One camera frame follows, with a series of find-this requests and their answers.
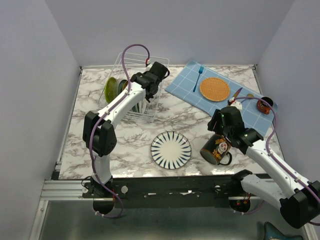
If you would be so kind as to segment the white wire dish rack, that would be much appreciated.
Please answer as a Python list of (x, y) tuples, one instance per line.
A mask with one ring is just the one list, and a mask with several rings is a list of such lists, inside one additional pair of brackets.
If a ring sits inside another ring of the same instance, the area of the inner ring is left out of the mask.
[[(117, 79), (118, 86), (121, 80), (127, 80), (127, 77), (123, 70), (122, 63), (124, 63), (127, 69), (128, 75), (130, 77), (132, 77), (134, 74), (137, 74), (137, 73), (143, 74), (144, 72), (150, 70), (154, 62), (159, 62), (160, 64), (166, 67), (168, 67), (170, 63), (169, 59), (167, 58), (151, 56), (150, 59), (148, 60), (149, 65), (146, 66), (146, 58), (147, 58), (146, 55), (127, 52), (124, 54), (124, 59), (122, 59), (122, 53), (119, 53), (116, 59), (116, 62), (111, 69), (111, 73), (108, 76), (108, 79), (110, 77), (114, 77), (115, 79)], [(162, 88), (163, 88), (163, 83), (161, 82), (159, 84), (158, 92), (154, 96), (154, 98), (151, 99), (150, 102), (146, 101), (147, 105), (144, 113), (140, 113), (140, 110), (139, 112), (133, 112), (132, 110), (130, 110), (125, 115), (125, 117), (152, 123), (158, 111), (158, 104), (159, 104)], [(109, 103), (106, 102), (104, 89), (103, 89), (101, 91), (100, 97), (98, 98), (97, 105), (100, 109), (102, 109), (106, 107), (108, 104)]]

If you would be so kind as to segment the black skull pattern mug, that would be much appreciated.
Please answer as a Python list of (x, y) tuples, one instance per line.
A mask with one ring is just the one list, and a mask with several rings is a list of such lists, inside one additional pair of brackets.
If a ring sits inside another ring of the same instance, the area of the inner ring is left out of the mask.
[[(232, 154), (230, 153), (231, 145), (225, 137), (219, 134), (214, 134), (205, 143), (200, 150), (200, 155), (212, 165), (228, 166), (232, 162)], [(222, 159), (228, 156), (227, 163), (222, 163)]]

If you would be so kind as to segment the white watermelon round plate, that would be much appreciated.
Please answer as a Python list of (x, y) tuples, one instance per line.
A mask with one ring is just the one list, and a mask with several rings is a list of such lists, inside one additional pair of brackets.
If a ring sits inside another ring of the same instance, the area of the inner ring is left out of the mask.
[(147, 107), (147, 101), (145, 99), (143, 99), (139, 104), (139, 110), (140, 110), (141, 114), (143, 114), (145, 112), (146, 107)]

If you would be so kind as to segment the blue floral ceramic plate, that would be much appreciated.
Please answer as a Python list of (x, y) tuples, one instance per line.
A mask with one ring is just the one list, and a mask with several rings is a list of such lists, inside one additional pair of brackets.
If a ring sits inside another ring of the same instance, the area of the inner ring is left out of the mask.
[(128, 81), (123, 79), (120, 81), (117, 89), (117, 93), (120, 94), (128, 85)]

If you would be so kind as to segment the lime green round plate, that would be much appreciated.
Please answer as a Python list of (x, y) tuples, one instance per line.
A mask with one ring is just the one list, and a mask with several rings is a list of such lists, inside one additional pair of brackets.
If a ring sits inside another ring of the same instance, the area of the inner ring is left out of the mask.
[(118, 82), (114, 77), (110, 77), (104, 86), (104, 97), (109, 104), (117, 97)]

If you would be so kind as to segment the blue striped white plate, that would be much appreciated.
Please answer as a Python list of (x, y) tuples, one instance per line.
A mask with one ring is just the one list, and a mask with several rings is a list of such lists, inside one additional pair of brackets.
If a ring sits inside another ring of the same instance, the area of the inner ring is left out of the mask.
[(191, 158), (192, 147), (189, 140), (176, 131), (158, 134), (150, 145), (153, 161), (163, 169), (177, 170)]

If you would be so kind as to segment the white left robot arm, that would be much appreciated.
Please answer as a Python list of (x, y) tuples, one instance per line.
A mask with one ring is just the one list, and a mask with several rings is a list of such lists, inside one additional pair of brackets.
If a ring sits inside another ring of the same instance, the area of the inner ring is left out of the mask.
[(96, 181), (93, 191), (101, 198), (111, 191), (108, 183), (112, 178), (110, 154), (117, 144), (117, 125), (137, 103), (153, 99), (160, 83), (170, 75), (168, 68), (157, 61), (145, 72), (137, 72), (131, 77), (125, 65), (122, 67), (127, 77), (125, 89), (105, 108), (96, 113), (89, 111), (84, 117), (82, 139), (91, 157), (92, 178)]

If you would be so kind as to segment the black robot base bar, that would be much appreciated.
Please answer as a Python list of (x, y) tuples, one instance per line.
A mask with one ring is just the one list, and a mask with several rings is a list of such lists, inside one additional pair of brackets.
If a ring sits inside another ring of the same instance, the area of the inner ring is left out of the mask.
[(113, 178), (101, 186), (84, 183), (82, 196), (95, 206), (138, 208), (248, 208), (257, 197), (232, 175)]

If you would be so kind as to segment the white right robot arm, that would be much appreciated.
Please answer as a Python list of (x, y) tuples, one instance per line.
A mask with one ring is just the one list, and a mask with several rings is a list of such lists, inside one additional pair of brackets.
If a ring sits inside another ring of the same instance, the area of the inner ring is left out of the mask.
[(273, 179), (274, 185), (243, 170), (230, 183), (230, 191), (241, 196), (254, 194), (280, 211), (284, 220), (299, 229), (320, 214), (320, 183), (297, 173), (270, 148), (263, 136), (245, 127), (240, 110), (227, 106), (215, 110), (207, 124), (209, 131), (226, 138), (234, 148), (256, 162)]

